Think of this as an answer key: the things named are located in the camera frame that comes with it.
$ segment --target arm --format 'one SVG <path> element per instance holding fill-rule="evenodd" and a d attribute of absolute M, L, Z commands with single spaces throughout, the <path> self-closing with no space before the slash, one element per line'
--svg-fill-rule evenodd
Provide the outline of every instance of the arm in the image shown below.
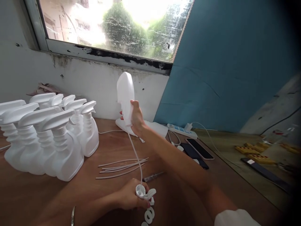
<path fill-rule="evenodd" d="M 198 194 L 210 217 L 214 220 L 216 215 L 224 210 L 237 210 L 233 202 L 212 182 L 202 167 L 144 123 L 138 101 L 131 102 L 133 132 L 150 145 L 162 160 Z"/>
<path fill-rule="evenodd" d="M 138 198 L 135 194 L 135 188 L 138 184 L 140 184 L 140 181 L 132 179 L 118 192 L 88 202 L 85 205 L 76 206 L 74 211 L 74 225 L 91 225 L 109 211 L 118 208 L 125 210 L 133 209 L 135 207 L 142 207 L 144 209 L 149 208 L 150 203 Z M 146 191 L 149 190 L 146 183 L 143 183 L 143 186 Z M 70 208 L 63 213 L 54 216 L 49 221 L 40 224 L 40 226 L 70 225 L 72 209 L 73 208 Z"/>

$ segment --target window glass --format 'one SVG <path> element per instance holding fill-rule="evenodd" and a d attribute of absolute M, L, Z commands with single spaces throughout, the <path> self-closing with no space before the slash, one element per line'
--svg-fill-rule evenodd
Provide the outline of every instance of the window glass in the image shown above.
<path fill-rule="evenodd" d="M 172 62 L 193 0 L 40 0 L 50 39 Z"/>

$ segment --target power strip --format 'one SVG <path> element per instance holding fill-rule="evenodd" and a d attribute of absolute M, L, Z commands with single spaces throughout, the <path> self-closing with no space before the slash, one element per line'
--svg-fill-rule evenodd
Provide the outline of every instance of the power strip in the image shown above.
<path fill-rule="evenodd" d="M 182 134 L 182 135 L 184 135 L 184 136 L 188 136 L 188 137 L 190 137 L 190 138 L 192 138 L 192 139 L 197 139 L 197 138 L 198 138 L 198 136 L 197 136 L 197 134 L 196 134 L 195 132 L 193 132 L 193 131 L 187 132 L 187 131 L 185 131 L 184 128 L 182 128 L 182 127 L 174 126 L 174 125 L 172 125 L 172 124 L 170 124 L 170 123 L 167 124 L 167 127 L 168 127 L 168 129 L 169 129 L 170 131 L 173 131 L 173 132 Z"/>

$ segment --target window frame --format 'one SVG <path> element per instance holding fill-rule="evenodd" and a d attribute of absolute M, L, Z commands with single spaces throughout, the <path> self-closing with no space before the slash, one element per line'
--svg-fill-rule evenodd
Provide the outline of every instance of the window frame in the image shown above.
<path fill-rule="evenodd" d="M 39 0 L 24 0 L 24 2 L 41 51 L 170 75 L 173 66 L 170 62 L 49 39 Z"/>

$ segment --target hand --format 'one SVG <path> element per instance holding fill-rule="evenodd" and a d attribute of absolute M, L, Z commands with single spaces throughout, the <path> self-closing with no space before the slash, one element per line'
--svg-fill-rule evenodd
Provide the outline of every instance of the hand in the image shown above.
<path fill-rule="evenodd" d="M 131 100 L 131 103 L 133 105 L 133 113 L 132 113 L 133 126 L 131 128 L 132 128 L 132 131 L 134 132 L 134 134 L 141 137 L 142 130 L 147 125 L 145 124 L 145 122 L 143 120 L 143 115 L 142 115 L 141 109 L 139 107 L 139 102 L 137 100 Z"/>
<path fill-rule="evenodd" d="M 135 207 L 147 209 L 151 206 L 149 201 L 136 196 L 136 186 L 138 184 L 140 184 L 140 181 L 133 178 L 115 193 L 120 208 L 124 210 L 134 209 Z M 146 192 L 148 192 L 149 188 L 147 184 L 142 182 L 142 185 L 145 187 Z"/>

